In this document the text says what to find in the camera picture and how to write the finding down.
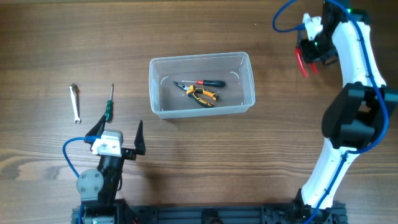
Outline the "red handled cutters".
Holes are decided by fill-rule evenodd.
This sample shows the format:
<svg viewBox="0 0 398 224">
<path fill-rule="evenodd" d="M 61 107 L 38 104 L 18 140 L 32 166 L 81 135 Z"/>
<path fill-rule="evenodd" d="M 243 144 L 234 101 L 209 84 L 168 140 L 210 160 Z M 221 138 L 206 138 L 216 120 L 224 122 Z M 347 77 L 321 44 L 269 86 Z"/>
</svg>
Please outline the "red handled cutters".
<svg viewBox="0 0 398 224">
<path fill-rule="evenodd" d="M 304 67 L 304 62 L 303 62 L 303 57 L 302 57 L 302 50 L 300 48 L 300 41 L 301 41 L 301 38 L 299 37 L 297 39 L 296 46 L 295 46 L 295 58 L 296 58 L 296 61 L 297 61 L 297 64 L 298 64 L 298 67 L 300 69 L 300 72 L 301 72 L 302 76 L 304 78 L 308 78 L 309 74 L 308 74 L 306 68 Z M 314 72 L 315 75 L 319 75 L 318 69 L 317 69 L 316 65 L 313 62 L 310 63 L 310 68 L 312 69 L 312 71 Z"/>
</svg>

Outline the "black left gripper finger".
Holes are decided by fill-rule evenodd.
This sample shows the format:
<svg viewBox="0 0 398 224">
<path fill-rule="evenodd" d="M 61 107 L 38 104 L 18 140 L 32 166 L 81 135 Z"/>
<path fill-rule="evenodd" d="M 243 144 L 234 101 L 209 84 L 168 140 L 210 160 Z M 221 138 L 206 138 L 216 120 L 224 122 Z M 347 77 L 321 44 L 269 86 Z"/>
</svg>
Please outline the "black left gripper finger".
<svg viewBox="0 0 398 224">
<path fill-rule="evenodd" d="M 144 156 L 146 154 L 146 145 L 144 142 L 143 121 L 140 120 L 136 137 L 134 140 L 136 154 Z"/>
<path fill-rule="evenodd" d="M 101 136 L 106 124 L 106 116 L 102 115 L 99 121 L 86 133 L 84 142 L 91 144 L 94 136 Z"/>
</svg>

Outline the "black red screwdriver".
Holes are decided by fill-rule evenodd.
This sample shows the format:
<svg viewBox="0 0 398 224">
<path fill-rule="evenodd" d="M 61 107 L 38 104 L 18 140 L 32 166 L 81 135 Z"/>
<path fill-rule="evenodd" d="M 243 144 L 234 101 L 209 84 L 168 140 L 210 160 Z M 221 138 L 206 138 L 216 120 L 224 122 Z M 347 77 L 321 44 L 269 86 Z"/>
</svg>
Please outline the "black red screwdriver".
<svg viewBox="0 0 398 224">
<path fill-rule="evenodd" d="M 196 83 L 197 85 L 202 85 L 202 86 L 213 86 L 213 87 L 220 87 L 223 88 L 226 86 L 226 83 L 221 80 L 197 80 L 197 81 L 188 81 L 188 80 L 182 80 L 184 83 Z"/>
</svg>

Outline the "orange black needle-nose pliers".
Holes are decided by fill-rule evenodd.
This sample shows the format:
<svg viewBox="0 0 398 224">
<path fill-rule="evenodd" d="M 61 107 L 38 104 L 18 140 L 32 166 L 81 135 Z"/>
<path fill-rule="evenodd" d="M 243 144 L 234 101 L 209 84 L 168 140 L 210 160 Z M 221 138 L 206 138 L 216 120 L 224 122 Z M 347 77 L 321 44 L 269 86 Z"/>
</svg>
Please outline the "orange black needle-nose pliers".
<svg viewBox="0 0 398 224">
<path fill-rule="evenodd" d="M 187 85 L 184 85 L 183 83 L 179 83 L 179 82 L 173 82 L 173 84 L 175 86 L 179 87 L 181 90 L 185 91 L 185 93 L 188 97 L 195 100 L 199 105 L 201 105 L 204 108 L 212 108 L 212 107 L 214 107 L 214 104 L 204 100 L 203 98 L 199 97 L 199 95 L 208 96 L 215 101 L 217 101 L 219 99 L 219 96 L 217 93 L 215 93 L 211 90 L 205 89 L 205 88 L 198 88 L 195 85 L 187 86 Z"/>
</svg>

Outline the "small silver wrench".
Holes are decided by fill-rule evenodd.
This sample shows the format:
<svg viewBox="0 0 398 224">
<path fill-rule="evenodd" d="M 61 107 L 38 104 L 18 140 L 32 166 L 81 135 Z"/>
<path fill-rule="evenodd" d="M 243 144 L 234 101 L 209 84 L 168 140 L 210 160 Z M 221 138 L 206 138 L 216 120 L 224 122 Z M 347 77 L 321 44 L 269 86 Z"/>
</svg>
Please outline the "small silver wrench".
<svg viewBox="0 0 398 224">
<path fill-rule="evenodd" d="M 75 124 L 80 124 L 81 119 L 79 115 L 79 110 L 78 110 L 78 92 L 77 92 L 77 87 L 74 83 L 69 85 L 68 89 L 70 90 L 70 97 L 72 101 L 72 108 L 73 108 L 73 114 L 74 114 L 74 122 Z"/>
</svg>

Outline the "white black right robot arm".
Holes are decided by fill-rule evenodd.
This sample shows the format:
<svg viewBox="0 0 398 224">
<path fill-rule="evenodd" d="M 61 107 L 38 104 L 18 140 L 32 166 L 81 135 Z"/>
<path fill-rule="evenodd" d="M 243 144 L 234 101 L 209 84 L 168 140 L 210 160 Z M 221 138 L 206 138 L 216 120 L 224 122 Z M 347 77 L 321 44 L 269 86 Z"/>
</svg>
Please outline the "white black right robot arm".
<svg viewBox="0 0 398 224">
<path fill-rule="evenodd" d="M 315 168 L 284 216 L 289 223 L 342 223 L 345 208 L 333 197 L 353 161 L 384 138 L 397 92 L 377 69 L 366 11 L 351 9 L 348 1 L 325 1 L 322 16 L 305 14 L 295 30 L 299 67 L 328 64 L 337 56 L 343 87 L 323 115 L 324 143 Z"/>
</svg>

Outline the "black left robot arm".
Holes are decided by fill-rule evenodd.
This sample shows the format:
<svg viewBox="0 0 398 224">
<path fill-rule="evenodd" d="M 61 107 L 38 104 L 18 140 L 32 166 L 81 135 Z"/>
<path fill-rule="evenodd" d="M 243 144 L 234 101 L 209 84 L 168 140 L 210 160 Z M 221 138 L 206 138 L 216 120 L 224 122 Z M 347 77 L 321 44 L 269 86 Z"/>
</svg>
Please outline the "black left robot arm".
<svg viewBox="0 0 398 224">
<path fill-rule="evenodd" d="M 134 161 L 146 153 L 143 122 L 138 125 L 134 149 L 123 147 L 123 133 L 106 129 L 106 117 L 87 132 L 84 142 L 99 156 L 95 169 L 82 172 L 76 182 L 81 205 L 72 213 L 72 223 L 139 223 L 138 216 L 124 199 L 116 194 L 123 184 L 122 172 L 126 160 Z"/>
</svg>

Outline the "green handled screwdriver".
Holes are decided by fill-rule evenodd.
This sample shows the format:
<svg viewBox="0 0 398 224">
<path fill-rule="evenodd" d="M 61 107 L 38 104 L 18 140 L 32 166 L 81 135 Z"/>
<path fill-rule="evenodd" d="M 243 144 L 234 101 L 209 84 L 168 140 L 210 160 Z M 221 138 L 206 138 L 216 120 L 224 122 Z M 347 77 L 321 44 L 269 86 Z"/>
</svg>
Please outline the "green handled screwdriver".
<svg viewBox="0 0 398 224">
<path fill-rule="evenodd" d="M 113 93 L 114 93 L 114 84 L 111 85 L 109 100 L 107 101 L 106 110 L 104 112 L 104 115 L 106 117 L 106 122 L 110 122 L 113 117 Z"/>
</svg>

